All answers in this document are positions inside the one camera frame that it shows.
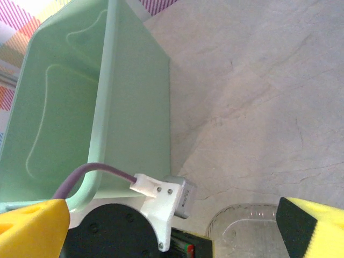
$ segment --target black foam pad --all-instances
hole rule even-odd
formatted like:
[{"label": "black foam pad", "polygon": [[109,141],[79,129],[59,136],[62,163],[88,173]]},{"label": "black foam pad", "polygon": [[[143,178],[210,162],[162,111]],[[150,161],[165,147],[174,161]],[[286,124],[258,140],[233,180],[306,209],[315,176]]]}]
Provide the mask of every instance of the black foam pad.
[{"label": "black foam pad", "polygon": [[304,257],[317,220],[282,197],[276,212],[278,229],[291,258]]}]

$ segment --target clear plastic container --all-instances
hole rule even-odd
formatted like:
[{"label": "clear plastic container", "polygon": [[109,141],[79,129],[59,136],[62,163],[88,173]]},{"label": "clear plastic container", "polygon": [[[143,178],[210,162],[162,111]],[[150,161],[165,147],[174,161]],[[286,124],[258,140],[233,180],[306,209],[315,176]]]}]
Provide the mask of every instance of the clear plastic container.
[{"label": "clear plastic container", "polygon": [[216,258],[289,258],[276,224],[277,206],[236,204],[217,213],[206,236]]}]

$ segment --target white marble surface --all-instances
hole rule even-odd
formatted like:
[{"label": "white marble surface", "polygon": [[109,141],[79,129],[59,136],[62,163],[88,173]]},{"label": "white marble surface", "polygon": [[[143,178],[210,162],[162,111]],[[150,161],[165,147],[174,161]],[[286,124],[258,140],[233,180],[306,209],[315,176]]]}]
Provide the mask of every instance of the white marble surface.
[{"label": "white marble surface", "polygon": [[235,203],[344,208],[342,0],[180,0],[146,23],[171,57],[173,174],[204,233]]}]

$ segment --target mint green plastic bin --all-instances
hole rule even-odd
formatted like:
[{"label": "mint green plastic bin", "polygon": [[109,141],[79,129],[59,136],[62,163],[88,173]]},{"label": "mint green plastic bin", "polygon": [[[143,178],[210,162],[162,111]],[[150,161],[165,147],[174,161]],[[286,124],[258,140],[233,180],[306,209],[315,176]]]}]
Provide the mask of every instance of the mint green plastic bin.
[{"label": "mint green plastic bin", "polygon": [[[49,199],[87,162],[169,174],[169,59],[124,0],[74,0],[31,39],[0,159],[0,212]],[[138,193],[87,173],[70,210]]]}]

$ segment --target white 3d printed bracket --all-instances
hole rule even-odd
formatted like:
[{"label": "white 3d printed bracket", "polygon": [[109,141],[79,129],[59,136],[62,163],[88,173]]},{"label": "white 3d printed bracket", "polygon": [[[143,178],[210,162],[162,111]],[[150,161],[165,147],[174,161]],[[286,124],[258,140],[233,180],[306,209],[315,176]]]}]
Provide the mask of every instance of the white 3d printed bracket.
[{"label": "white 3d printed bracket", "polygon": [[135,177],[137,181],[130,185],[130,189],[146,196],[140,212],[152,224],[159,250],[166,252],[170,248],[171,220],[180,201],[182,186],[144,174],[136,174]]}]

